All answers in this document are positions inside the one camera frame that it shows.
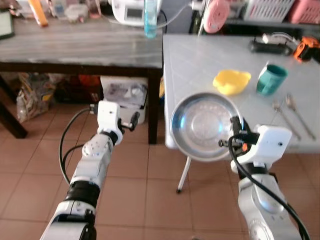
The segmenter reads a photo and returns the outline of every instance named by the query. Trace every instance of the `metal bowl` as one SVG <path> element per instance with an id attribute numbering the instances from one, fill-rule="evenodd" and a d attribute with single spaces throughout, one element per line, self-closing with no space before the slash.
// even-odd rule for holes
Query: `metal bowl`
<path id="1" fill-rule="evenodd" d="M 242 121 L 237 107 L 226 97 L 211 92 L 198 93 L 176 106 L 170 131 L 185 155 L 202 162 L 217 161 L 229 154 L 228 148 L 220 147 L 218 142 L 231 137 L 233 116 L 239 116 Z"/>

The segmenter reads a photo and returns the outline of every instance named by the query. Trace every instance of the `yellow plastic dish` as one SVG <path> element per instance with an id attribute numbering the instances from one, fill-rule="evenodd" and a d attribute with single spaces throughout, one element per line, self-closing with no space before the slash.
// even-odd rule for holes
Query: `yellow plastic dish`
<path id="1" fill-rule="evenodd" d="M 251 79 L 251 74 L 245 71 L 222 70 L 213 80 L 213 86 L 223 95 L 241 93 Z"/>

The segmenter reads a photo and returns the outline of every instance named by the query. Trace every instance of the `teal cup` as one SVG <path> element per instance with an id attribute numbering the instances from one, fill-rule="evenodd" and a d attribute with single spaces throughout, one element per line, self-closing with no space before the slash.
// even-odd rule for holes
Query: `teal cup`
<path id="1" fill-rule="evenodd" d="M 275 93 L 288 76 L 288 71 L 274 64 L 267 64 L 259 75 L 256 92 L 264 96 Z"/>

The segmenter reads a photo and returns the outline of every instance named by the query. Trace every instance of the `wooden table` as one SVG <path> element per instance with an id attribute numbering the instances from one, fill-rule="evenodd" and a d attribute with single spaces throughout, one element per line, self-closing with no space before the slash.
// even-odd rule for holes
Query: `wooden table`
<path id="1" fill-rule="evenodd" d="M 142 28 L 102 18 L 70 24 L 49 19 L 16 19 L 15 36 L 0 40 L 0 72 L 38 72 L 145 77 L 148 79 L 149 144 L 157 142 L 160 78 L 163 74 L 162 31 L 148 39 Z M 25 136 L 18 122 L 0 103 L 2 123 L 18 138 Z"/>

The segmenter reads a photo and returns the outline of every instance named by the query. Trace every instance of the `orange tool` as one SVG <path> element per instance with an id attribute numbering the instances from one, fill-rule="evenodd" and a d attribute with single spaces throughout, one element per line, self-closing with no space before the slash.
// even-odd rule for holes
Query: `orange tool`
<path id="1" fill-rule="evenodd" d="M 309 61 L 312 57 L 319 54 L 320 43 L 311 36 L 303 36 L 301 42 L 293 53 L 294 58 L 299 62 Z"/>

